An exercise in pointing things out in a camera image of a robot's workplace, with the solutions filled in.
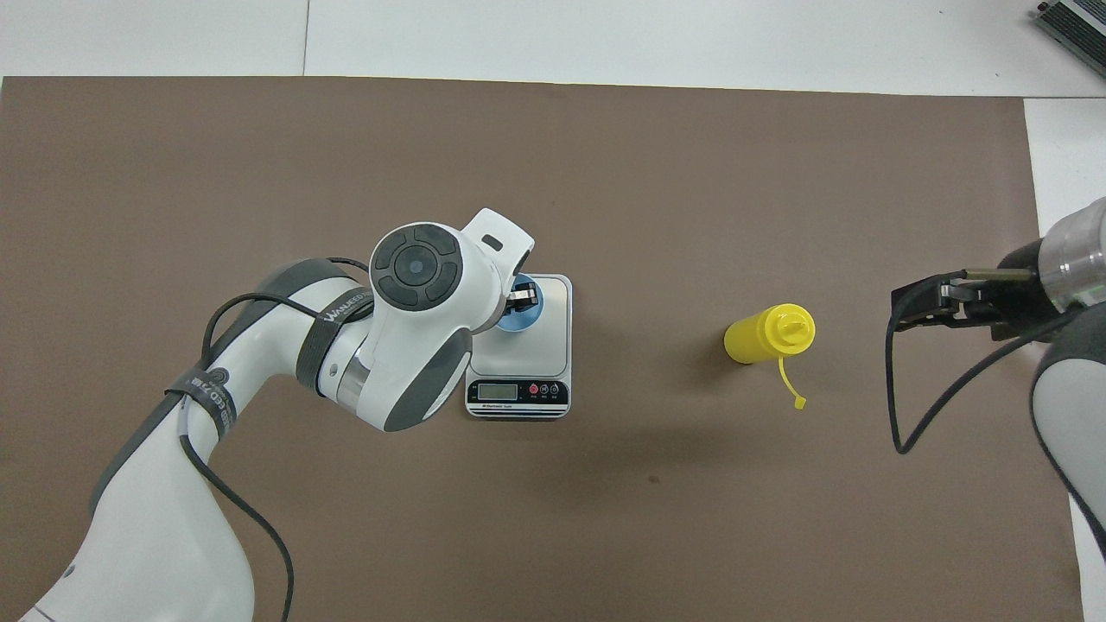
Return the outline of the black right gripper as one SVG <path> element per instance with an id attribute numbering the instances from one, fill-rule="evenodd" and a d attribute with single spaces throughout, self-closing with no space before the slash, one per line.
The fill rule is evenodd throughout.
<path id="1" fill-rule="evenodd" d="M 1001 317 L 999 326 L 991 326 L 990 338 L 1002 342 L 1026 335 L 1053 319 L 1053 303 L 1039 282 L 1039 253 L 1042 243 L 1024 243 L 1006 253 L 999 269 L 1027 269 L 1027 281 L 1004 281 L 997 287 L 991 305 Z M 980 283 L 953 283 L 967 272 L 957 270 L 928 276 L 897 288 L 890 294 L 890 334 L 915 326 L 948 326 L 964 329 L 969 322 L 984 319 L 984 294 Z"/>

